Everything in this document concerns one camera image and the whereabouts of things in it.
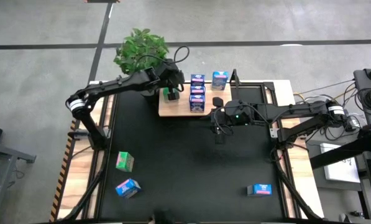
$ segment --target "small box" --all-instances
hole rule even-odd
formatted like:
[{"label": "small box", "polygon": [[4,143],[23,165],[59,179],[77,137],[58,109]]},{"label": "small box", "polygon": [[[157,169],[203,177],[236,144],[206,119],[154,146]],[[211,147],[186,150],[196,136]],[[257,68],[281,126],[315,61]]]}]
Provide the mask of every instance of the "small box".
[{"label": "small box", "polygon": [[204,86],[204,75],[191,74],[191,86]]},{"label": "small box", "polygon": [[204,112],[204,95],[190,95],[190,108],[191,108],[191,112],[203,113]]},{"label": "small box", "polygon": [[128,152],[119,152],[116,161],[116,168],[124,171],[131,172],[133,169],[134,158]]},{"label": "small box", "polygon": [[204,86],[191,86],[191,95],[204,95],[206,87]]},{"label": "small box", "polygon": [[270,184],[254,184],[247,186],[247,196],[261,197],[272,194],[272,186]]},{"label": "small box", "polygon": [[212,90],[224,90],[228,80],[228,72],[213,72]]},{"label": "small box", "polygon": [[137,181],[133,179],[127,179],[125,182],[121,183],[119,186],[116,187],[116,192],[120,197],[129,198],[135,193],[141,190],[140,185]]}]

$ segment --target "black table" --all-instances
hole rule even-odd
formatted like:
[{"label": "black table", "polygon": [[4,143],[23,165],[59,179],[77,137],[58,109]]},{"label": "black table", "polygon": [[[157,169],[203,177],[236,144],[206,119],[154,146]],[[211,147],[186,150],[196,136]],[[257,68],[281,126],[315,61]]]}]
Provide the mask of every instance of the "black table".
[{"label": "black table", "polygon": [[[251,103],[266,102],[262,84],[239,89]],[[275,167],[268,161],[272,148],[265,126],[234,128],[225,145],[214,143],[209,119],[161,118],[156,107],[137,92],[116,97],[116,114],[100,218],[145,222],[154,208],[169,208],[179,222],[275,221],[286,208]],[[133,172],[115,168],[119,151],[134,158]],[[142,192],[121,198],[115,187],[128,178]],[[272,184],[273,194],[247,197],[246,187]]]}]

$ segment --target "gray floor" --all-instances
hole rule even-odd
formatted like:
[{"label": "gray floor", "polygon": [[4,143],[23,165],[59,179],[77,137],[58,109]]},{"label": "gray floor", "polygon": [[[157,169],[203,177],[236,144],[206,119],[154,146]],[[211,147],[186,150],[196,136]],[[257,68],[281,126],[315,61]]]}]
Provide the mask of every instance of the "gray floor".
[{"label": "gray floor", "polygon": [[[2,0],[0,45],[95,44],[106,6],[82,0]],[[105,43],[122,42],[133,27],[150,28],[168,42],[371,39],[371,0],[123,0],[112,9]],[[31,166],[18,164],[25,178],[9,189],[1,223],[48,220],[71,120],[64,101],[86,85],[94,53],[0,50],[2,143],[38,156]],[[97,80],[121,74],[114,55],[114,49],[103,50]],[[186,76],[236,68],[241,79],[289,79],[293,90],[302,92],[371,68],[371,45],[192,47],[178,66]],[[347,85],[306,96],[337,96]],[[347,109],[361,113],[353,102]],[[355,192],[319,189],[319,195],[330,220],[360,209]]]}]

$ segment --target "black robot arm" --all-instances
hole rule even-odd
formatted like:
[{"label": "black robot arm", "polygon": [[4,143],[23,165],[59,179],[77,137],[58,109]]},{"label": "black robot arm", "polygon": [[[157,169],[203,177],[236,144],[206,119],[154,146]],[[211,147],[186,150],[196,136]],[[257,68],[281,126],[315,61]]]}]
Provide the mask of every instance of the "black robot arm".
[{"label": "black robot arm", "polygon": [[278,119],[312,117],[293,128],[272,129],[271,137],[277,138],[280,147],[286,142],[294,142],[298,136],[310,134],[323,126],[338,128],[344,126],[347,121],[342,106],[334,101],[288,106],[253,104],[241,100],[228,101],[223,106],[222,100],[217,98],[213,99],[213,102],[216,108],[211,113],[211,126],[213,132],[218,135],[228,134],[223,127],[230,129],[231,126],[266,125],[273,124]]},{"label": "black robot arm", "polygon": [[88,85],[78,90],[66,100],[66,107],[72,112],[75,119],[80,120],[89,132],[89,140],[93,149],[105,149],[107,138],[101,127],[96,126],[90,116],[96,102],[104,96],[109,96],[124,91],[155,91],[168,87],[173,90],[181,86],[183,89],[184,74],[172,60],[168,59],[154,68],[136,72],[126,78],[118,77],[108,82]]}]

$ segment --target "potted plant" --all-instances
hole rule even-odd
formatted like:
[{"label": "potted plant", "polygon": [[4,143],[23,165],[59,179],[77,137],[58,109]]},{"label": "potted plant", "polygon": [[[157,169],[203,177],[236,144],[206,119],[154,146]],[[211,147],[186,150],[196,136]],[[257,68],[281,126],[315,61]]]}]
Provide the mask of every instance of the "potted plant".
[{"label": "potted plant", "polygon": [[122,46],[116,49],[114,62],[124,74],[131,75],[149,67],[157,67],[166,59],[167,53],[163,37],[151,34],[150,29],[134,28],[130,36],[124,38]]}]

